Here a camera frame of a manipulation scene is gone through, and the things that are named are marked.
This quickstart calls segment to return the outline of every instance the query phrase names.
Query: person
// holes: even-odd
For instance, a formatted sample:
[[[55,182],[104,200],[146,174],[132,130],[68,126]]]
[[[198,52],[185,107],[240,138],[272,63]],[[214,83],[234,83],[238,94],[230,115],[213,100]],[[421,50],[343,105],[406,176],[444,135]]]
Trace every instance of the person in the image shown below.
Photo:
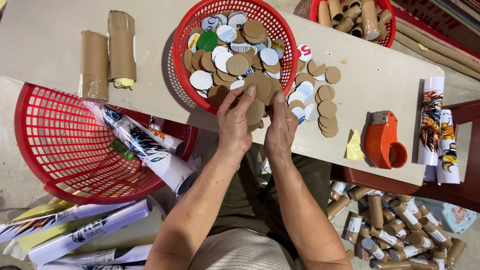
[[[352,269],[324,213],[331,164],[291,153],[299,120],[282,92],[272,98],[264,142],[273,178],[258,187],[258,145],[245,117],[255,91],[234,89],[218,108],[217,147],[162,223],[145,270]]]

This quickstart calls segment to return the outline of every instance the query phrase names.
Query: forearm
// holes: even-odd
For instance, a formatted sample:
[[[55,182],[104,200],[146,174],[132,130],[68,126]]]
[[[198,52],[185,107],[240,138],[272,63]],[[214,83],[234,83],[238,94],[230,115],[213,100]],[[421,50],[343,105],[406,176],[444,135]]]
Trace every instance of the forearm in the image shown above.
[[[309,265],[328,263],[331,269],[350,269],[343,244],[310,194],[290,158],[271,162],[285,227],[299,255]]]
[[[145,269],[153,266],[159,269],[161,261],[165,263],[172,260],[175,264],[180,261],[188,267],[212,228],[242,156],[239,153],[217,150],[192,188],[162,223]]]

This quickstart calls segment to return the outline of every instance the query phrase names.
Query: red basket rim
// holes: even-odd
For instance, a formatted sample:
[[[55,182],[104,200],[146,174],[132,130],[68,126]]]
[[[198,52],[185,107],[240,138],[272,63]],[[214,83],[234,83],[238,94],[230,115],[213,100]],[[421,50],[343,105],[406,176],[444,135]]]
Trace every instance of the red basket rim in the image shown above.
[[[73,195],[71,193],[68,193],[62,190],[61,188],[58,188],[56,186],[56,183],[53,183],[53,181],[51,181],[48,177],[46,177],[45,171],[38,166],[37,162],[35,162],[36,159],[33,156],[31,149],[27,147],[28,145],[30,145],[30,143],[28,142],[28,138],[25,135],[25,133],[22,131],[21,119],[24,119],[27,116],[26,114],[27,110],[25,106],[28,106],[28,100],[25,99],[25,96],[27,95],[28,90],[31,89],[32,87],[42,87],[42,86],[37,86],[30,83],[24,83],[22,90],[20,91],[20,94],[18,96],[17,104],[15,106],[14,131],[15,131],[15,138],[17,140],[17,145],[18,145],[20,154],[24,158],[28,168],[30,168],[33,174],[44,184],[45,191],[47,191],[48,193],[50,193],[51,195],[59,199],[62,199],[74,204],[118,204],[118,203],[138,200],[149,194],[152,194],[156,190],[166,185],[165,182],[160,179],[158,183],[152,185],[149,188],[146,188],[145,190],[133,193],[131,195],[124,195],[120,197],[98,197],[95,195],[82,197],[82,196]],[[182,159],[185,162],[188,160],[188,158],[193,152],[197,135],[198,135],[198,128],[190,126],[189,139],[187,142],[187,146],[185,148],[185,152],[182,155]]]
[[[318,23],[318,21],[317,21],[317,5],[321,1],[327,1],[327,0],[313,0],[312,5],[310,6],[310,20],[312,22]],[[390,48],[393,44],[394,39],[395,39],[395,32],[396,32],[395,13],[393,12],[393,7],[392,7],[392,4],[390,3],[389,0],[381,0],[381,1],[387,6],[388,11],[390,11],[390,13],[392,14],[392,20],[390,20],[390,23],[392,24],[392,26],[390,27],[390,29],[391,29],[390,30],[390,39],[388,40],[387,44],[384,46],[384,47]]]
[[[285,21],[285,19],[276,11],[275,8],[270,6],[269,4],[261,1],[261,0],[245,0],[245,2],[251,2],[255,3],[256,5],[260,6],[264,10],[267,10],[268,12],[271,13],[271,15],[279,21],[281,24],[285,26],[285,33],[287,36],[290,38],[290,45],[292,49],[292,66],[291,66],[291,72],[295,73],[297,72],[297,64],[298,64],[298,58],[295,57],[296,55],[296,50],[297,50],[297,43],[295,42],[295,37],[293,36],[292,30],[290,29],[289,25]],[[203,0],[198,2],[196,5],[194,5],[191,9],[188,10],[188,12],[185,14],[185,16],[182,18],[180,21],[179,25],[177,26],[177,30],[175,32],[175,36],[173,38],[173,50],[172,50],[172,58],[173,58],[173,68],[175,69],[175,73],[177,74],[182,74],[183,71],[181,70],[181,65],[183,63],[180,62],[180,37],[183,32],[183,30],[186,28],[186,25],[191,17],[193,17],[197,11],[201,10],[203,7],[208,6],[212,3],[216,2],[222,2],[222,0]],[[218,108],[215,107],[214,105],[208,103],[203,97],[198,95],[197,91],[193,88],[193,86],[190,84],[188,80],[186,80],[183,76],[177,76],[178,80],[183,87],[183,90],[187,95],[200,107],[203,109],[207,110],[207,112],[215,114],[218,112]],[[288,93],[290,90],[291,86],[293,85],[293,82],[295,81],[295,76],[290,76],[290,78],[287,81],[287,84],[285,87],[283,87],[283,92],[285,95]]]

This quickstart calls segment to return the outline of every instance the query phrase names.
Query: workbench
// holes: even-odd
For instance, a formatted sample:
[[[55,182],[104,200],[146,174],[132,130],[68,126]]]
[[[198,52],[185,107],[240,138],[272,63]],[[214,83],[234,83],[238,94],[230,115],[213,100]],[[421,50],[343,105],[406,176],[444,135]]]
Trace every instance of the workbench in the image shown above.
[[[80,80],[81,31],[107,32],[110,10],[135,18],[137,77],[135,90],[110,84],[109,104],[218,131],[216,116],[184,93],[176,79],[171,45],[176,26],[196,0],[12,0],[0,24],[0,75],[77,94]],[[413,163],[418,148],[423,79],[444,76],[435,65],[381,47],[300,17],[280,12],[297,44],[307,44],[313,59],[336,66],[342,79],[333,85],[339,132],[325,138],[318,123],[304,122],[292,151],[410,184],[421,185],[425,165]],[[315,90],[326,84],[317,82]],[[350,130],[363,131],[368,112],[391,110],[398,118],[398,141],[408,151],[400,169],[370,167],[366,161],[344,158]],[[253,132],[263,143],[265,128]]]

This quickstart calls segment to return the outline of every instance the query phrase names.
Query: plastic container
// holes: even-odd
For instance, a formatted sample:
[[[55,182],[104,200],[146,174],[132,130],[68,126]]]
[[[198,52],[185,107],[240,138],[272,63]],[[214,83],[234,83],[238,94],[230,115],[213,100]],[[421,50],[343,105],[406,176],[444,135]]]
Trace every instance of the plastic container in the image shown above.
[[[149,123],[150,115],[120,110],[143,125]],[[167,120],[164,132],[188,142],[182,155],[187,161],[198,129]],[[44,189],[68,202],[118,204],[165,185],[138,158],[127,160],[109,147],[113,133],[97,124],[71,94],[25,83],[15,109],[15,136],[26,164]],[[72,189],[64,191],[60,183]]]
[[[420,197],[415,197],[415,200],[423,202],[447,232],[463,233],[477,219],[476,212],[460,206]]]
[[[318,22],[318,3],[320,3],[320,1],[326,0],[313,0],[312,6],[310,7],[310,20],[316,23]],[[390,48],[393,44],[396,30],[395,14],[393,13],[392,4],[390,4],[389,0],[375,0],[375,6],[379,6],[381,11],[388,10],[392,14],[390,22],[385,24],[385,29],[387,29],[388,34],[384,40],[379,41],[380,45]]]
[[[280,80],[285,94],[290,90],[297,74],[297,44],[285,19],[269,4],[260,0],[203,0],[194,5],[182,18],[173,38],[173,66],[181,86],[187,95],[200,107],[216,114],[218,108],[201,97],[190,84],[190,71],[185,68],[183,54],[187,49],[190,32],[200,26],[202,20],[222,11],[244,11],[249,19],[256,19],[268,29],[268,36],[273,40],[281,38],[285,42],[285,55],[280,60],[283,76]]]

